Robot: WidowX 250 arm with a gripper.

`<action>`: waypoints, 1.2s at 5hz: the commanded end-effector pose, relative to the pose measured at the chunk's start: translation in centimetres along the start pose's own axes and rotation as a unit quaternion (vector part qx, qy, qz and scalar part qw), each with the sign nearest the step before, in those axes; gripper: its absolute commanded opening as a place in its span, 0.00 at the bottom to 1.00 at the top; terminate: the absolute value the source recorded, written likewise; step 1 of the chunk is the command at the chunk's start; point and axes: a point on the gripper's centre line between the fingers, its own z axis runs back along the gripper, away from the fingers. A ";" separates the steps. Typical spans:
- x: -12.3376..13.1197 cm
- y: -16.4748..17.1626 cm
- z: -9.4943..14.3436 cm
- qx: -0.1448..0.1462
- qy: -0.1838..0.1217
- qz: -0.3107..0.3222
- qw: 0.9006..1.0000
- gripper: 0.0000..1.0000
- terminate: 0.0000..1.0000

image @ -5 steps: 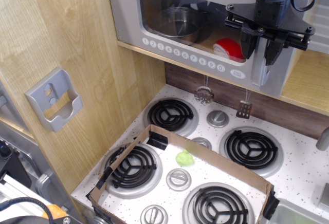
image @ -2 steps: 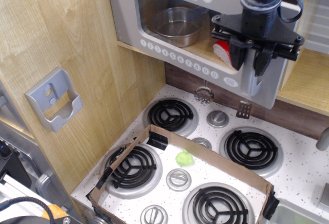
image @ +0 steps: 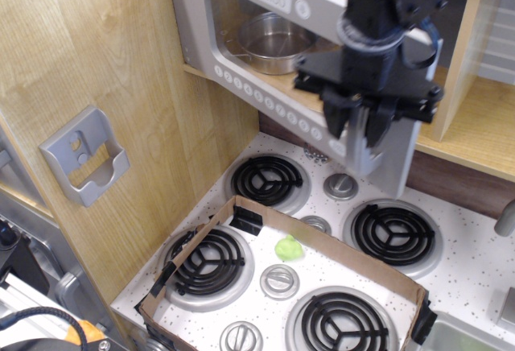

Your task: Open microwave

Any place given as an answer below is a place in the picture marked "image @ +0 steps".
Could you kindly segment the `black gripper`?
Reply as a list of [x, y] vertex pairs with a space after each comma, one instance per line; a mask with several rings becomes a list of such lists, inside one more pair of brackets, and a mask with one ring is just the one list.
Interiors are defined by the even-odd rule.
[[314, 52], [297, 62], [294, 85], [319, 96], [335, 138], [342, 135], [353, 109], [370, 109], [365, 137], [367, 146], [375, 147], [394, 120], [432, 122], [443, 89], [427, 73], [438, 56], [438, 46], [412, 39], [382, 54], [350, 47]]

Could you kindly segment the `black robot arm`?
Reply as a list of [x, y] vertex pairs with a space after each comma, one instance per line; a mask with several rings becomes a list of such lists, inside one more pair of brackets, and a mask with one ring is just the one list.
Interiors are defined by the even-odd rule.
[[368, 110], [365, 139], [375, 147], [402, 118], [430, 123], [444, 91], [423, 69], [439, 54], [431, 16], [447, 0], [348, 0], [337, 25], [339, 51], [297, 63], [295, 88], [323, 102], [328, 131], [339, 138], [351, 116]]

